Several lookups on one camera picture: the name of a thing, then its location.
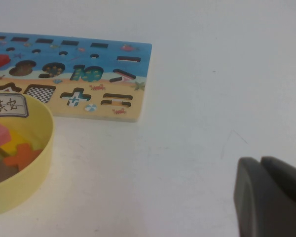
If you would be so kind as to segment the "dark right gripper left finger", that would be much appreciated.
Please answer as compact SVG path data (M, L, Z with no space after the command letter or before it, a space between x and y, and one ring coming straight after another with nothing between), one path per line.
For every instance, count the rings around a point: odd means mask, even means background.
M260 161L240 158L234 204L242 237L296 237L296 195L287 195Z

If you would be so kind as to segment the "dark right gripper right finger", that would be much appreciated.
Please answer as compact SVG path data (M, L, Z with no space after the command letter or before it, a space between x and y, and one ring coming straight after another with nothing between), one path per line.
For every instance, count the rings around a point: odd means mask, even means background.
M275 157L262 157L261 165L287 195L296 195L296 168Z

